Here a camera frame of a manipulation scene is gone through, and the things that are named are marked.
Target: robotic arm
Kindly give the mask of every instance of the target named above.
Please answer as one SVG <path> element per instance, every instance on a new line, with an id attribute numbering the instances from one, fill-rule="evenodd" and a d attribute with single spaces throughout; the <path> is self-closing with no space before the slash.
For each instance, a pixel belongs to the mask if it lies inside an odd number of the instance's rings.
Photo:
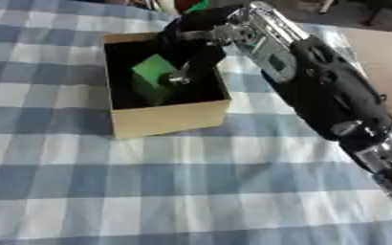
<path id="1" fill-rule="evenodd" d="M 264 2 L 196 11 L 159 34 L 163 45 L 198 41 L 201 52 L 169 84 L 195 82 L 234 44 L 262 69 L 265 80 L 314 131 L 340 147 L 392 198 L 392 116 L 355 67 Z"/>

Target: table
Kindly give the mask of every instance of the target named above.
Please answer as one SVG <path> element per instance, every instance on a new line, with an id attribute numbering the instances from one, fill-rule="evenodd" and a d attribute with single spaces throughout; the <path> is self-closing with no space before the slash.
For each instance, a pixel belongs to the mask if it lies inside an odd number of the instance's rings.
<path id="1" fill-rule="evenodd" d="M 392 33 L 352 28 L 340 30 L 354 47 L 370 81 L 388 95 L 387 105 L 392 112 Z"/>
<path id="2" fill-rule="evenodd" d="M 224 125 L 113 140 L 101 36 L 170 19 L 0 0 L 0 244 L 392 244 L 392 202 L 233 48 Z"/>

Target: open box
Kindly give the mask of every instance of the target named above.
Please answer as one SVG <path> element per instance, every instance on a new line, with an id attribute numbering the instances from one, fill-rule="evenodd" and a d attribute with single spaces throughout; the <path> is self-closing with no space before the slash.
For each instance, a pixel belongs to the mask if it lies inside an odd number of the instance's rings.
<path id="1" fill-rule="evenodd" d="M 159 54 L 181 67 L 195 52 L 191 45 L 169 50 L 154 45 L 155 33 L 108 34 L 103 37 L 112 124 L 117 139 L 217 126 L 223 123 L 230 96 L 217 68 L 191 83 L 167 104 L 149 106 L 132 88 L 131 68 Z"/>

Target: green cube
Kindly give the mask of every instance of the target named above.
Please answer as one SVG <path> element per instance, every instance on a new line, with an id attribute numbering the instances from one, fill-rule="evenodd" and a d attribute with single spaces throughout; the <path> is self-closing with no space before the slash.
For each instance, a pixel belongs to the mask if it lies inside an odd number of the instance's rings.
<path id="1" fill-rule="evenodd" d="M 172 88 L 159 84 L 159 77 L 164 73 L 175 72 L 177 69 L 161 56 L 149 57 L 132 67 L 132 71 L 134 92 L 144 97 L 151 105 L 164 103 L 172 93 Z"/>

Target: checkered tablecloth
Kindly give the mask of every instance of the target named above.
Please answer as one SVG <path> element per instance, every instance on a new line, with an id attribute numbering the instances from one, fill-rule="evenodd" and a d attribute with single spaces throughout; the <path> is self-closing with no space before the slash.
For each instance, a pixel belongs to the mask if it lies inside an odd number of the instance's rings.
<path id="1" fill-rule="evenodd" d="M 234 48 L 224 125 L 113 139 L 101 36 L 170 19 L 0 0 L 0 244 L 392 244 L 392 202 Z M 305 28 L 353 58 L 335 28 Z"/>

